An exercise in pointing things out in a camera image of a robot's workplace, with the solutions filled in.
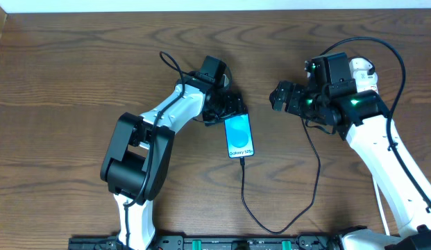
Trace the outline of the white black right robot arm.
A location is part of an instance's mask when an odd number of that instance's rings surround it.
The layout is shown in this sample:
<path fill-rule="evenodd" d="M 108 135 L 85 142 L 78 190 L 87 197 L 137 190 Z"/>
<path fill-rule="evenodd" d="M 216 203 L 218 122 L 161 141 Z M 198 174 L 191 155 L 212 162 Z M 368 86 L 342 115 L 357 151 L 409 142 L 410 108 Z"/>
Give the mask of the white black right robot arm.
<path fill-rule="evenodd" d="M 345 53 L 305 63 L 307 85 L 281 81 L 270 94 L 276 111 L 329 125 L 368 167 L 393 213 L 398 235 L 365 226 L 338 233 L 331 249 L 431 249 L 431 184 L 388 120 L 374 66 Z"/>

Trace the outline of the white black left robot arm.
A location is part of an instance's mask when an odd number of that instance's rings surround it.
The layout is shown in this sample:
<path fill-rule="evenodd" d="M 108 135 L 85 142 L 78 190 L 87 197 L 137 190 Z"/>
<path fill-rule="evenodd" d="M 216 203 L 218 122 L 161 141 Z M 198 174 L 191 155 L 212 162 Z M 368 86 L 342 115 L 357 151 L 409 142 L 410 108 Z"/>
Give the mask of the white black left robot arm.
<path fill-rule="evenodd" d="M 148 249 L 152 243 L 153 200 L 179 130 L 191 120 L 213 126 L 247 111 L 241 94 L 230 89 L 232 75 L 222 60 L 206 56 L 200 69 L 184 72 L 168 53 L 160 58 L 179 74 L 174 91 L 148 112 L 120 116 L 101 166 L 100 178 L 119 209 L 119 249 Z"/>

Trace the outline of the blue Galaxy smartphone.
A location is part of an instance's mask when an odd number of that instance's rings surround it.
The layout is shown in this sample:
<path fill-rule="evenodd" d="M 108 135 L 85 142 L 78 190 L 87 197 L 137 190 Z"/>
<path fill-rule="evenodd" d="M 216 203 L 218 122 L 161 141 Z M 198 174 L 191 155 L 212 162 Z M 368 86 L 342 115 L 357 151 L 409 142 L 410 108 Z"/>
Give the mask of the blue Galaxy smartphone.
<path fill-rule="evenodd" d="M 230 158 L 253 156 L 253 136 L 248 114 L 231 117 L 224 121 L 226 144 Z"/>

